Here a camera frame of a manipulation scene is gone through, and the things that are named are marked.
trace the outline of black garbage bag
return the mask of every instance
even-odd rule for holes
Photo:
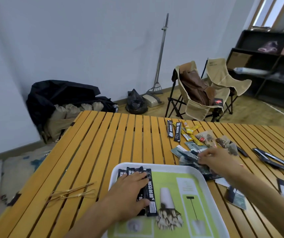
[[[133,89],[128,92],[128,99],[125,109],[131,114],[144,114],[148,108],[146,100],[138,92]]]
[[[29,115],[38,131],[42,131],[47,119],[56,110],[55,104],[73,104],[80,107],[82,103],[92,104],[101,102],[104,105],[103,112],[116,112],[115,104],[110,99],[99,95],[99,88],[92,85],[61,81],[46,80],[32,85],[26,105]]]

